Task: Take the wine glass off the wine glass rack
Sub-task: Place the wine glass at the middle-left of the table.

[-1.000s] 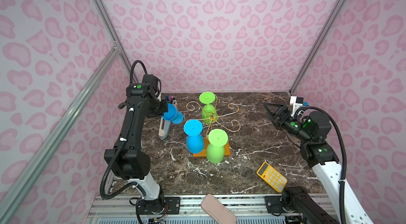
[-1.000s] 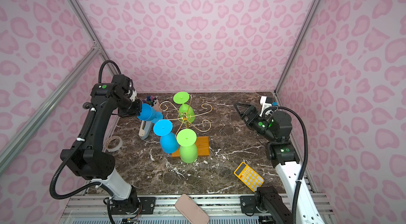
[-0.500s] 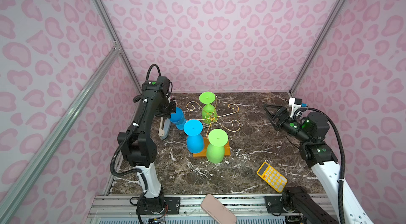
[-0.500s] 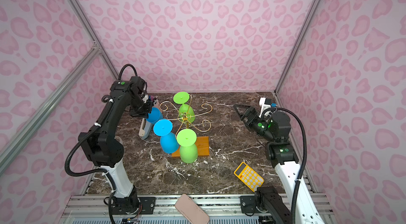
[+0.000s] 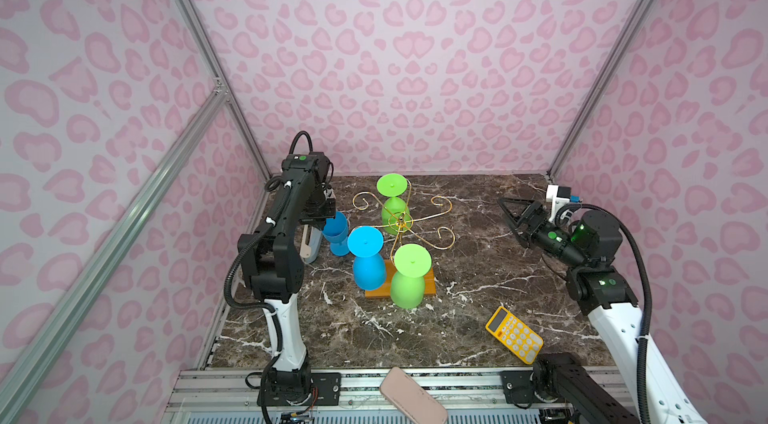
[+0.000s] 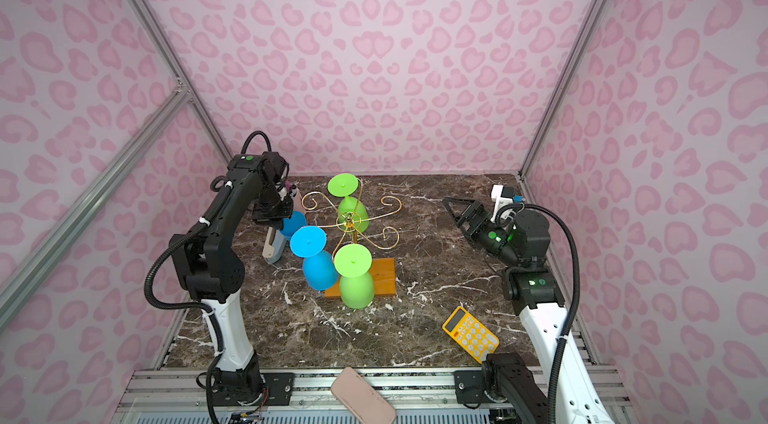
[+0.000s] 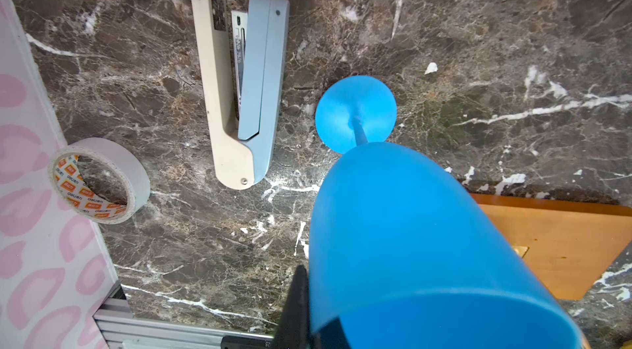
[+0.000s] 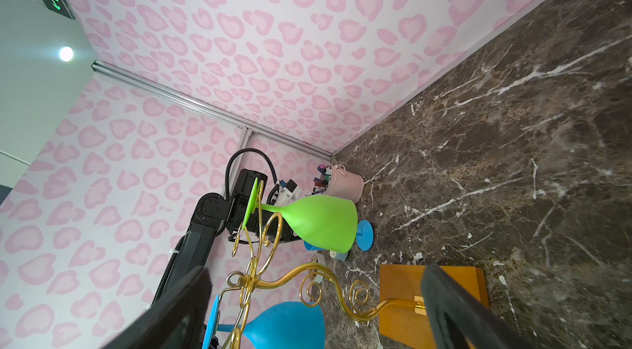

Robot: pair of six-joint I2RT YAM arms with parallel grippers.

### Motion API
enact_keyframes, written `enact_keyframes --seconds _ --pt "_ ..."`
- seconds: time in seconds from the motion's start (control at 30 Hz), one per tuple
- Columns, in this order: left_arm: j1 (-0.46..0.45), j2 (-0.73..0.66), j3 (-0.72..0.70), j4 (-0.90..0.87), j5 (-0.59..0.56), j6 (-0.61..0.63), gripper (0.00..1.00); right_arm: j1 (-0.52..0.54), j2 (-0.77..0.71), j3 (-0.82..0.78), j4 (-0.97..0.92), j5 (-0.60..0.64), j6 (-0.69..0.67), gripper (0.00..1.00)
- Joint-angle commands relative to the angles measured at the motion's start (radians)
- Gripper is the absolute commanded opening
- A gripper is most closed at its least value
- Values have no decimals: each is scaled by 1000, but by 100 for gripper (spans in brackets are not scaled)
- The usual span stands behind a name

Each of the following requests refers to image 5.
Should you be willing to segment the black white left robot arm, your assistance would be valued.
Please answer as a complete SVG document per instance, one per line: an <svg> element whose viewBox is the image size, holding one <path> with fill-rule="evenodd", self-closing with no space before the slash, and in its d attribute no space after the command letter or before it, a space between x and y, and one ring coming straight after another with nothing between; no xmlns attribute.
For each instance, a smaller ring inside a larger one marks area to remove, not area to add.
<svg viewBox="0 0 768 424"><path fill-rule="evenodd" d="M240 236L238 254L225 278L223 295L230 308L265 314L271 358L259 380L257 403L262 408L302 406L312 396L298 312L305 262L295 234L307 226L318 235L335 216L331 168L322 152L291 153L283 160L281 174L266 184L275 195L272 207L252 233Z"/></svg>

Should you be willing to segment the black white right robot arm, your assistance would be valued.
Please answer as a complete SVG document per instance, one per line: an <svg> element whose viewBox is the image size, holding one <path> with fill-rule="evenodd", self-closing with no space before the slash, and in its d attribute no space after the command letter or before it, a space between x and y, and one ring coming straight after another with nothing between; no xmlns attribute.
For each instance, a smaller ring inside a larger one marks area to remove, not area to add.
<svg viewBox="0 0 768 424"><path fill-rule="evenodd" d="M651 336L652 293L629 228L608 210L557 195L552 208L501 197L505 222L524 248L564 264L565 287L608 349L628 390L627 410L567 353L533 362L531 396L564 399L590 423L702 423Z"/></svg>

